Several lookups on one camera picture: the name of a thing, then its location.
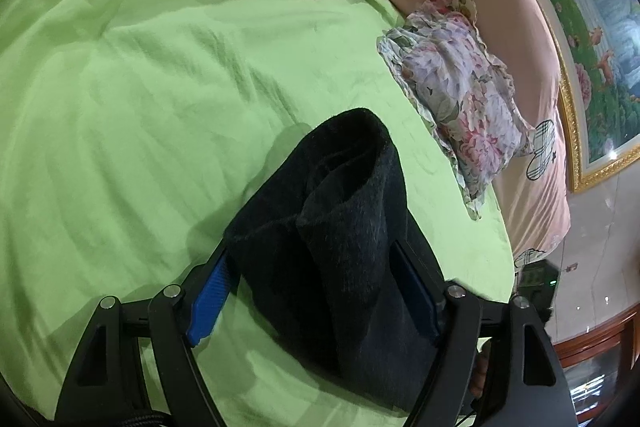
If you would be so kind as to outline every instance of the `waterfall painting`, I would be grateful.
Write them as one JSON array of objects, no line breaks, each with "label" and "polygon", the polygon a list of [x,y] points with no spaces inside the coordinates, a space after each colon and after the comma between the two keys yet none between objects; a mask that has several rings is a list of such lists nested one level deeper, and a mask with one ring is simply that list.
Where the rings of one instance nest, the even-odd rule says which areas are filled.
[{"label": "waterfall painting", "polygon": [[575,111],[573,189],[581,190],[640,156],[640,4],[638,0],[550,0],[577,81],[563,93]]}]

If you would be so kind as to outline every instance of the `floor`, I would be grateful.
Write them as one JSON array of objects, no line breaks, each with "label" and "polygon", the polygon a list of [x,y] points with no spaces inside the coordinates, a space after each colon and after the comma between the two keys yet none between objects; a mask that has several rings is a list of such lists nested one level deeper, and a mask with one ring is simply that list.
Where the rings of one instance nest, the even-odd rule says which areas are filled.
[{"label": "floor", "polygon": [[555,342],[585,333],[640,302],[640,161],[570,194],[572,227],[548,259],[560,267]]}]

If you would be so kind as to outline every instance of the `blue gripper pad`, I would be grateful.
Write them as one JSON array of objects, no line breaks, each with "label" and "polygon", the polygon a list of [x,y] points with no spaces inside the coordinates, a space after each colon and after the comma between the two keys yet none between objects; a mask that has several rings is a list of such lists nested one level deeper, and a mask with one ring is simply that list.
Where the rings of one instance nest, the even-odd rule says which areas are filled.
[{"label": "blue gripper pad", "polygon": [[191,307],[191,326],[187,331],[191,347],[196,347],[211,334],[229,292],[238,288],[239,280],[240,276],[232,261],[222,254]]},{"label": "blue gripper pad", "polygon": [[438,325],[435,303],[420,281],[411,261],[400,248],[390,249],[389,268],[398,283],[398,289],[416,330],[432,344],[437,343],[442,332]]}]

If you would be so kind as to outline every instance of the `wooden cabinet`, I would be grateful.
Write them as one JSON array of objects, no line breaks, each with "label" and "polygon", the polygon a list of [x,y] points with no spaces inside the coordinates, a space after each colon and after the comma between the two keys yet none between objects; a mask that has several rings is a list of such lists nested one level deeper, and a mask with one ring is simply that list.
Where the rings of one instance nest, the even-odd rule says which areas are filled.
[{"label": "wooden cabinet", "polygon": [[587,425],[611,401],[640,355],[640,304],[555,348],[578,423]]}]

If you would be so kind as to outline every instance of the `bed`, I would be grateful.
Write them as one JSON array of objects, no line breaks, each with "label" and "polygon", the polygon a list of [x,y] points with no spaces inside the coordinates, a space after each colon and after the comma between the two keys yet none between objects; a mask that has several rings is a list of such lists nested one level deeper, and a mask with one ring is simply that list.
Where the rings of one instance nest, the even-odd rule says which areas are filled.
[{"label": "bed", "polygon": [[[424,2],[391,1],[405,15]],[[494,179],[514,264],[520,269],[555,250],[570,226],[558,110],[561,64],[538,0],[473,1],[487,50],[507,65],[518,110],[536,128],[534,153],[512,158]]]},{"label": "bed", "polygon": [[[52,417],[98,300],[181,280],[299,140],[353,107],[389,128],[445,277],[506,301],[493,191],[471,220],[376,52],[400,20],[388,0],[0,0],[0,372],[15,394]],[[404,421],[284,351],[242,283],[196,359],[230,427]]]}]

